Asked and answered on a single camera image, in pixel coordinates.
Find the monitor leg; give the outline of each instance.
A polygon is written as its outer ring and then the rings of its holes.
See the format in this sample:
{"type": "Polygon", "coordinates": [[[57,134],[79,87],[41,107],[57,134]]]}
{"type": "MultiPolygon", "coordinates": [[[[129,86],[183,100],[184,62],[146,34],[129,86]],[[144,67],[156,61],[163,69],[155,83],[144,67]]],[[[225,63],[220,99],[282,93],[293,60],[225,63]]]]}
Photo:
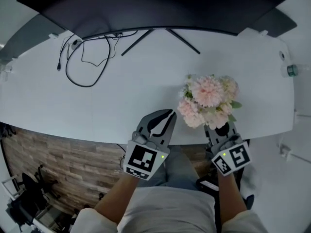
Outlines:
{"type": "Polygon", "coordinates": [[[183,43],[185,43],[188,47],[190,47],[193,51],[195,51],[197,54],[200,54],[199,50],[196,49],[193,45],[191,45],[188,41],[186,41],[184,38],[182,38],[180,35],[176,34],[173,30],[171,29],[166,29],[167,32],[171,33],[174,35],[176,38],[181,40],[183,43]]]}
{"type": "Polygon", "coordinates": [[[124,56],[129,50],[131,50],[137,43],[139,43],[143,38],[147,37],[150,33],[152,33],[154,29],[148,30],[146,33],[144,33],[140,38],[138,38],[132,45],[130,45],[122,54],[121,56],[124,56]]]}

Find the bottle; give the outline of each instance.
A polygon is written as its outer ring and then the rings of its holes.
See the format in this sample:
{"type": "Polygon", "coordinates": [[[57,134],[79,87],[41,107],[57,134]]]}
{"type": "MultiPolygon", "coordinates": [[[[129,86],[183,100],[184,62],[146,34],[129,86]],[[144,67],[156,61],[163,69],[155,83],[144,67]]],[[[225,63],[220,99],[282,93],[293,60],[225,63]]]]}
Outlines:
{"type": "Polygon", "coordinates": [[[304,64],[291,64],[291,65],[285,64],[281,67],[281,73],[283,77],[296,77],[299,74],[310,70],[311,66],[304,64]]]}

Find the wall outlet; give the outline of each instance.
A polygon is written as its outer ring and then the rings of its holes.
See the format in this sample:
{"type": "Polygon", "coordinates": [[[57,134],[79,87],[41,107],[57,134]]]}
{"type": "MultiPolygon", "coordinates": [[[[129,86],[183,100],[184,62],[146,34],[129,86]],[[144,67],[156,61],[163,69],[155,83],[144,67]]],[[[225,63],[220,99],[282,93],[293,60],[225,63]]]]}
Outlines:
{"type": "Polygon", "coordinates": [[[292,150],[284,145],[284,144],[281,144],[280,145],[280,155],[286,160],[286,161],[289,161],[290,160],[290,156],[292,154],[292,150]]]}

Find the forearm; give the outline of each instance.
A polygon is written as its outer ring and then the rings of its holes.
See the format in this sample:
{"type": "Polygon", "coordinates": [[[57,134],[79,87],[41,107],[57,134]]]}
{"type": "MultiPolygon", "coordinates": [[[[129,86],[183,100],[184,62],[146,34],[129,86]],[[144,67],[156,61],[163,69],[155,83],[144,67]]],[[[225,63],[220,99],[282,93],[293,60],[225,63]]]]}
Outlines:
{"type": "Polygon", "coordinates": [[[113,188],[95,206],[95,210],[119,224],[138,182],[139,178],[124,173],[113,188]]]}
{"type": "Polygon", "coordinates": [[[224,224],[247,208],[241,197],[234,175],[224,177],[218,172],[221,222],[224,224]]]}

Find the green leaf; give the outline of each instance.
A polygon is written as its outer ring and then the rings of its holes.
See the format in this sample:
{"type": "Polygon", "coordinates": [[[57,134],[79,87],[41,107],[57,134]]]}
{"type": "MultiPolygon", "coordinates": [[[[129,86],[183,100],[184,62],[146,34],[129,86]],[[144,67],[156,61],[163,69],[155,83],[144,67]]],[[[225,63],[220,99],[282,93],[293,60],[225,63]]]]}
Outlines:
{"type": "Polygon", "coordinates": [[[231,102],[231,106],[232,106],[233,109],[239,109],[239,108],[242,107],[242,104],[239,103],[239,102],[236,102],[236,101],[232,101],[231,102]]]}
{"type": "Polygon", "coordinates": [[[188,99],[193,99],[193,95],[190,91],[185,91],[185,97],[188,98],[188,99]]]}
{"type": "Polygon", "coordinates": [[[237,121],[233,115],[229,115],[228,118],[229,118],[229,122],[236,122],[237,121]]]}

